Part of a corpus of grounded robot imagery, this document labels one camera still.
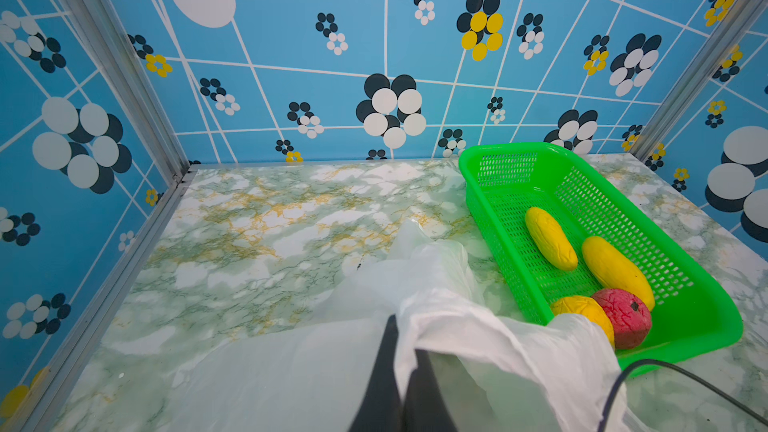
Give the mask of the red dragon fruit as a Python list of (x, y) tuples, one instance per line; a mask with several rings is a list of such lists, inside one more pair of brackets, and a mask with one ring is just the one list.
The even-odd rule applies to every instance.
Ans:
[(617, 349), (629, 350), (642, 344), (652, 328), (651, 313), (642, 300), (622, 289), (603, 289), (592, 298), (613, 326)]

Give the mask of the yellow lemon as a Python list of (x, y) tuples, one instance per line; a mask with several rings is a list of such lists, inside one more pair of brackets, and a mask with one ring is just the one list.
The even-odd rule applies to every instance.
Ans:
[(605, 333), (610, 345), (615, 346), (615, 333), (611, 320), (603, 308), (591, 297), (569, 296), (564, 297), (551, 305), (555, 316), (562, 314), (578, 314), (587, 318), (593, 324), (599, 326)]

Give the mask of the yellow mango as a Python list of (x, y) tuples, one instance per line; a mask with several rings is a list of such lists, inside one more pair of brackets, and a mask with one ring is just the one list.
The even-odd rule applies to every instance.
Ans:
[(599, 236), (588, 237), (582, 244), (582, 255), (604, 288), (625, 290), (642, 300), (649, 311), (655, 308), (655, 297), (646, 276), (608, 241)]

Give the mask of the white plastic bag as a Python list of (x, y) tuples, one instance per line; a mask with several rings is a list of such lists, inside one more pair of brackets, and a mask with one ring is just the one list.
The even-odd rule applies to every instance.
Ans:
[(182, 387), (169, 429), (349, 430), (391, 315), (402, 420), (420, 349), (459, 431), (643, 429), (598, 326), (575, 314), (547, 326), (496, 315), (465, 248), (413, 221), (384, 260), (345, 278), (304, 324), (211, 353)]

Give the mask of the yellow banana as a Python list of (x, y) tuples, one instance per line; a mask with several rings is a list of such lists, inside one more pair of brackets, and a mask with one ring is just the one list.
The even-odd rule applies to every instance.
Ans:
[(575, 249), (551, 214), (541, 208), (531, 207), (525, 214), (525, 224), (538, 250), (551, 265), (565, 272), (577, 268)]

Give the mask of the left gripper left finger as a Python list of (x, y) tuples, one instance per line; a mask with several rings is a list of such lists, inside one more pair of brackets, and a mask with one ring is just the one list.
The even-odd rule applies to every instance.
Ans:
[(368, 386), (350, 431), (401, 431), (402, 403), (394, 373), (399, 331), (395, 315), (386, 322)]

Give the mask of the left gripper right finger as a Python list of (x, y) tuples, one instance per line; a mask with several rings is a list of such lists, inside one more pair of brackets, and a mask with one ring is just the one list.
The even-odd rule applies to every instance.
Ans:
[(403, 431), (452, 431), (457, 428), (442, 398), (429, 354), (416, 350), (417, 368), (412, 372), (403, 405)]

